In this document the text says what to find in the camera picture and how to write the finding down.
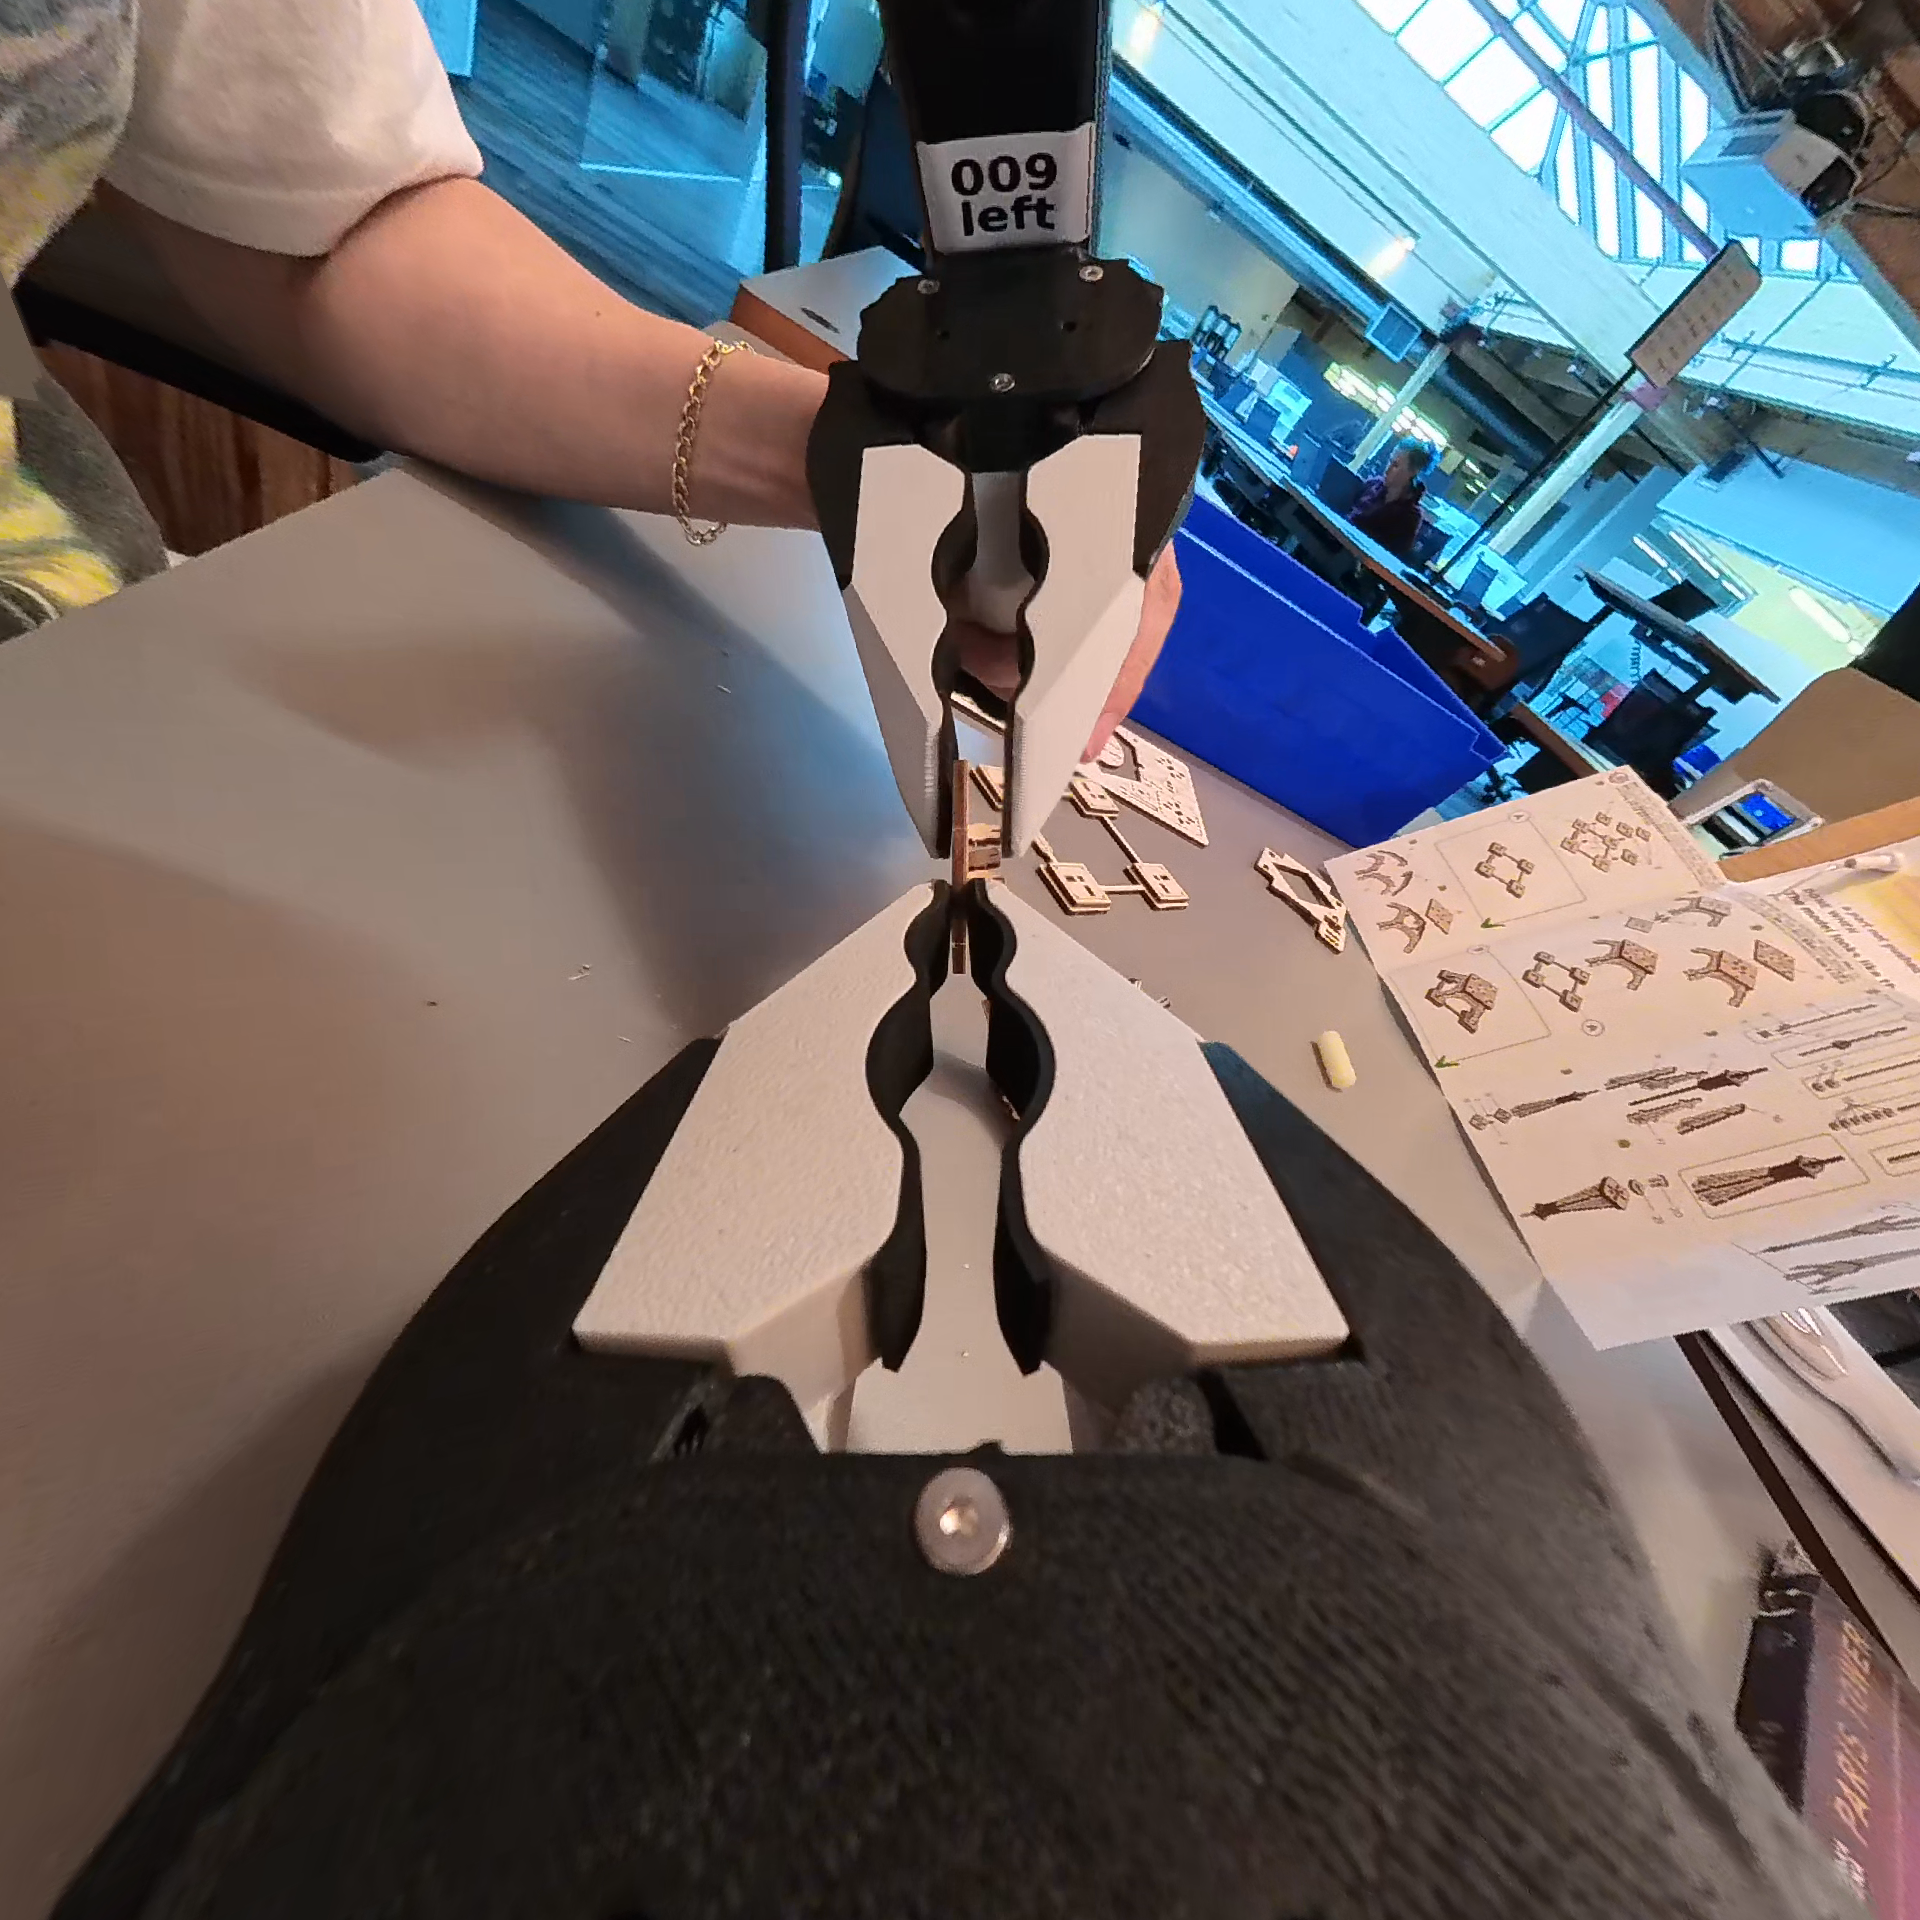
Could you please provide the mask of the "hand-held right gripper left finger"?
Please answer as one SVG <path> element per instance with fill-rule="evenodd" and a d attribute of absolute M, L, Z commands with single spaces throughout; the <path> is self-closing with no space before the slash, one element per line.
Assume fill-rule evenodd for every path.
<path fill-rule="evenodd" d="M 928 1275 L 905 1104 L 952 913 L 946 883 L 908 889 L 729 1025 L 577 1314 L 583 1346 L 788 1390 L 904 1368 Z"/>

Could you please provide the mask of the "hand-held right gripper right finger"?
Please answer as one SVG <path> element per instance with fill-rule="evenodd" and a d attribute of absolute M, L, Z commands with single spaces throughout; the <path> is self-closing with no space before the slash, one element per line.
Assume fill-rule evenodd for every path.
<path fill-rule="evenodd" d="M 996 881 L 968 888 L 968 958 L 1015 1120 L 992 1275 L 1017 1368 L 1128 1399 L 1337 1354 L 1350 1320 L 1200 1036 Z"/>

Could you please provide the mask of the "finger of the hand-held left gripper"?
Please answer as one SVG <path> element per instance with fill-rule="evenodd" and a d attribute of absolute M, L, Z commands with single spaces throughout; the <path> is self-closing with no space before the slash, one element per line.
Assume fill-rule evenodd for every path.
<path fill-rule="evenodd" d="M 930 858 L 952 851 L 946 761 L 953 746 L 935 679 L 950 611 L 934 563 L 964 500 L 964 476 L 926 446 L 863 452 L 849 625 L 902 802 Z"/>
<path fill-rule="evenodd" d="M 1089 754 L 1142 622 L 1138 434 L 1087 434 L 1031 466 L 1024 514 L 1046 566 L 1024 604 L 1031 663 L 1003 748 L 1002 846 L 1027 854 Z"/>

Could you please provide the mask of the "small wooden model part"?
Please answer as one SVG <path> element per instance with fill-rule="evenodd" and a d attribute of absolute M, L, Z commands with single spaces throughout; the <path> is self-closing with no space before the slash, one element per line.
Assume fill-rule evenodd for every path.
<path fill-rule="evenodd" d="M 972 889 L 995 881 L 1003 858 L 1003 776 L 995 766 L 952 760 L 950 800 L 950 966 L 972 977 Z"/>

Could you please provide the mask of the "person's left forearm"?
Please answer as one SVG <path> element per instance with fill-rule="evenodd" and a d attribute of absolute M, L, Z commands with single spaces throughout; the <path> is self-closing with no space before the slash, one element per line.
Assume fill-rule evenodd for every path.
<path fill-rule="evenodd" d="M 102 193 L 228 369 L 356 439 L 507 489 L 668 512 L 711 342 L 650 316 L 471 178 L 403 187 L 328 251 Z"/>

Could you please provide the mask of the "white side desk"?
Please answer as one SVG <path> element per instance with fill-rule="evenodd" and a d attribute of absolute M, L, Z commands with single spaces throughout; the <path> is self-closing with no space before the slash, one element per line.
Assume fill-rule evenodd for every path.
<path fill-rule="evenodd" d="M 728 323 L 784 361 L 831 374 L 858 355 L 864 312 L 913 270 L 887 248 L 866 248 L 743 280 Z"/>

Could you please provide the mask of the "long wooden office desk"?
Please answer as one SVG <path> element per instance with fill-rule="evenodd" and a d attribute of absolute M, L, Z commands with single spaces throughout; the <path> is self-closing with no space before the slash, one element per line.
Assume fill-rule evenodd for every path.
<path fill-rule="evenodd" d="M 1327 583 L 1355 590 L 1370 622 L 1402 636 L 1482 718 L 1495 715 L 1518 675 L 1515 650 L 1297 481 L 1211 396 L 1202 396 L 1202 404 L 1202 473 L 1224 510 Z"/>

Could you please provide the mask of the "grey desk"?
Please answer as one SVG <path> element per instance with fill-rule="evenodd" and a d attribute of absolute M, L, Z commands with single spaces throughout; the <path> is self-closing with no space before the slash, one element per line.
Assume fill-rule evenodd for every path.
<path fill-rule="evenodd" d="M 788 1390 L 575 1322 L 729 1025 L 945 881 L 817 535 L 394 472 L 10 641 L 3 720 L 4 1915 L 1863 1914 L 1243 786 L 1081 947 L 1350 1342 L 1024 1375 L 950 966 L 919 1336 Z"/>

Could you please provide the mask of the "standing desk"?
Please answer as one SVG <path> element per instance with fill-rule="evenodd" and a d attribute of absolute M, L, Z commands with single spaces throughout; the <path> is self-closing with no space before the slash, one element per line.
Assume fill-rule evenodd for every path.
<path fill-rule="evenodd" d="M 1746 697 L 1762 697 L 1774 707 L 1786 703 L 1782 692 L 1730 657 L 1718 639 L 1707 636 L 1696 620 L 1655 606 L 1603 571 L 1585 568 L 1578 577 L 1610 615 L 1628 620 L 1630 628 L 1644 636 L 1649 646 L 1694 663 L 1696 679 L 1687 688 L 1690 697 L 1714 691 L 1730 704 Z"/>

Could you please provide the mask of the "person's left hand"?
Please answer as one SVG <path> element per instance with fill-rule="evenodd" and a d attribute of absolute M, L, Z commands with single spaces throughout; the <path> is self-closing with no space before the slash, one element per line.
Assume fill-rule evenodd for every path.
<path fill-rule="evenodd" d="M 817 529 L 806 456 L 827 396 L 827 377 L 711 342 L 684 396 L 671 468 L 671 504 L 689 539 L 718 537 L 731 524 Z M 1094 761 L 1129 715 L 1161 657 L 1183 604 L 1183 577 L 1168 548 L 1148 574 L 1136 642 L 1112 688 L 1087 760 Z"/>

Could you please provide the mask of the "triangular wooden lattice piece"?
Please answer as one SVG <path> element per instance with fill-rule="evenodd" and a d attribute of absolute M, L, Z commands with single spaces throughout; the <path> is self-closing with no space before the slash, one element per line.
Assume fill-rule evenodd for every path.
<path fill-rule="evenodd" d="M 1132 728 L 1115 728 L 1103 753 L 1079 774 L 1121 808 L 1144 814 L 1195 848 L 1210 846 L 1193 774 L 1156 742 Z"/>

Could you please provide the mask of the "blue plastic bin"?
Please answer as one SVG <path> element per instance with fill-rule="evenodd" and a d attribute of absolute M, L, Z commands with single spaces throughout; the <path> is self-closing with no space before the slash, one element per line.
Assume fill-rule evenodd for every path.
<path fill-rule="evenodd" d="M 1174 537 L 1184 596 L 1132 720 L 1368 848 L 1480 782 L 1498 737 L 1395 631 L 1210 497 Z"/>

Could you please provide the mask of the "wooden linked square pieces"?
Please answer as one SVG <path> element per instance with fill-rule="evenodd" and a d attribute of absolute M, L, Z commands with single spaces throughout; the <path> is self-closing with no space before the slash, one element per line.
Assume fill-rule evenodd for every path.
<path fill-rule="evenodd" d="M 953 823 L 964 833 L 962 873 L 968 879 L 992 879 L 1007 860 L 1002 844 L 1003 774 L 990 764 L 961 761 L 953 776 L 953 793 L 959 795 L 953 800 Z M 1122 856 L 1122 866 L 1118 881 L 1103 881 L 1087 863 L 1056 856 L 1049 842 L 1039 834 L 1031 854 L 1039 860 L 1040 884 L 1067 916 L 1103 916 L 1122 899 L 1138 899 L 1154 913 L 1178 913 L 1193 903 L 1168 866 L 1144 860 L 1135 851 L 1118 828 L 1118 808 L 1099 798 L 1097 786 L 1076 776 L 1070 785 L 1070 802 L 1105 828 Z"/>

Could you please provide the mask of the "printed instruction sheet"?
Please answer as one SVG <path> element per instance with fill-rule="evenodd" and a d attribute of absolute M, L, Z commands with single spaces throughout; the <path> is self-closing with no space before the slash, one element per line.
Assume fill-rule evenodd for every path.
<path fill-rule="evenodd" d="M 1919 1283 L 1919 994 L 1836 987 L 1633 774 L 1329 876 L 1598 1348 Z"/>

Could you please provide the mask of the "black office chair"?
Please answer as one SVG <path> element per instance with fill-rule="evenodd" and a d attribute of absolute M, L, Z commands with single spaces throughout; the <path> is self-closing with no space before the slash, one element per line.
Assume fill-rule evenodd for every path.
<path fill-rule="evenodd" d="M 1647 675 L 1586 734 L 1585 753 L 1630 769 L 1652 793 L 1671 800 L 1683 779 L 1674 766 L 1712 729 L 1714 714 L 1662 675 Z"/>
<path fill-rule="evenodd" d="M 1548 683 L 1560 666 L 1591 636 L 1596 622 L 1596 615 L 1578 615 L 1548 593 L 1510 615 L 1498 631 L 1507 650 L 1503 658 L 1505 676 L 1489 692 L 1482 715 L 1505 714 Z"/>

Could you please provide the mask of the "hanging sign board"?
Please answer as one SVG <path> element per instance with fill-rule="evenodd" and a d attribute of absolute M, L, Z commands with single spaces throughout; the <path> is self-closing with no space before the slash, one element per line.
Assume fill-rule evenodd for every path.
<path fill-rule="evenodd" d="M 1667 391 L 1737 319 L 1762 286 L 1743 242 L 1723 244 L 1659 319 L 1628 347 L 1628 367 L 1652 391 Z"/>

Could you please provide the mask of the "small blue screen device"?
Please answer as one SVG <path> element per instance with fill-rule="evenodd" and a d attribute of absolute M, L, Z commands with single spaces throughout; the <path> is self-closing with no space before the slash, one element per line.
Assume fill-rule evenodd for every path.
<path fill-rule="evenodd" d="M 1744 782 L 1722 800 L 1700 800 L 1687 792 L 1679 820 L 1718 860 L 1761 854 L 1826 823 L 1815 808 L 1770 779 Z"/>

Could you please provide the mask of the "yellow illustrated leaflet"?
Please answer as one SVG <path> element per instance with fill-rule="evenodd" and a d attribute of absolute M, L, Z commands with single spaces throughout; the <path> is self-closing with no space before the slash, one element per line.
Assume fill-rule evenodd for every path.
<path fill-rule="evenodd" d="M 1734 897 L 1793 936 L 1836 987 L 1916 999 L 1914 873 L 1809 871 L 1736 883 Z"/>

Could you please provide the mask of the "white shirt sleeve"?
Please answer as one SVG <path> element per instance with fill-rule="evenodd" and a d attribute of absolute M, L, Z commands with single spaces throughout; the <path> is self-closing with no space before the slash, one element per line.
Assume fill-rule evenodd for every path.
<path fill-rule="evenodd" d="M 103 178 L 163 219 L 322 256 L 383 202 L 478 178 L 415 2 L 153 2 Z"/>

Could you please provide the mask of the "tan chair back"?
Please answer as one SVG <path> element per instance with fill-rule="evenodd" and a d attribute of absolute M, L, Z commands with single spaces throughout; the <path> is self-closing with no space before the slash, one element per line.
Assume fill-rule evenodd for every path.
<path fill-rule="evenodd" d="M 1759 782 L 1783 790 L 1817 825 L 1919 798 L 1919 703 L 1856 668 L 1809 683 L 1671 812 L 1692 825 Z"/>

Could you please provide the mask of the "wooden board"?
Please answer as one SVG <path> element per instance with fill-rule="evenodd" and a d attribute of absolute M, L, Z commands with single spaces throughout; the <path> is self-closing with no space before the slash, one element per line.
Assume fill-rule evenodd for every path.
<path fill-rule="evenodd" d="M 1919 838 L 1919 800 L 1875 808 L 1848 820 L 1822 823 L 1807 833 L 1777 838 L 1761 848 L 1728 856 L 1719 876 L 1734 883 L 1777 881 L 1809 868 L 1871 858 Z"/>

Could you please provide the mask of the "black monitor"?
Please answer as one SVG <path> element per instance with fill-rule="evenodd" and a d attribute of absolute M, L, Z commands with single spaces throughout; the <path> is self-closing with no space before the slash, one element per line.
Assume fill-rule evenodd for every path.
<path fill-rule="evenodd" d="M 1920 700 L 1920 590 L 1889 615 L 1879 633 L 1863 647 L 1854 668 L 1872 682 Z"/>

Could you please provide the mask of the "dark puzzle box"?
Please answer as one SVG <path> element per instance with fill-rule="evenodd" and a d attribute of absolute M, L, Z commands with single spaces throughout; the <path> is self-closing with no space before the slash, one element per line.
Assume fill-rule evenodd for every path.
<path fill-rule="evenodd" d="M 1916 1684 L 1800 1550 L 1761 1576 L 1736 1722 L 1863 1908 L 1916 1918 Z"/>

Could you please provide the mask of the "patterned clothing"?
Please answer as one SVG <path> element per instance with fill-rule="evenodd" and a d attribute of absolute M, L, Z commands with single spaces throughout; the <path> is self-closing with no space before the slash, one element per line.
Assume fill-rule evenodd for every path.
<path fill-rule="evenodd" d="M 138 10 L 3 4 L 7 288 L 82 209 L 126 129 Z M 168 569 L 161 530 L 102 430 L 44 363 L 3 399 L 3 639 Z"/>

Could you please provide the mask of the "wooden diamond frame piece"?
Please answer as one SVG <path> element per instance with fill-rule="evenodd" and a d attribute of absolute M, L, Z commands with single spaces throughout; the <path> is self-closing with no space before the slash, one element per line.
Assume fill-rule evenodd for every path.
<path fill-rule="evenodd" d="M 1327 950 L 1344 954 L 1350 910 L 1322 871 L 1275 848 L 1262 848 L 1255 871 L 1262 876 L 1266 892 L 1292 908 Z"/>

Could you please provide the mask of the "white wall unit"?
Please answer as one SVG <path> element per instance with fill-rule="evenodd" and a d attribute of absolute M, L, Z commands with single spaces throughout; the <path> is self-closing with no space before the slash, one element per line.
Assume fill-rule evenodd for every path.
<path fill-rule="evenodd" d="M 1859 191 L 1866 144 L 1856 100 L 1828 92 L 1723 121 L 1679 176 L 1728 240 L 1814 240 Z"/>

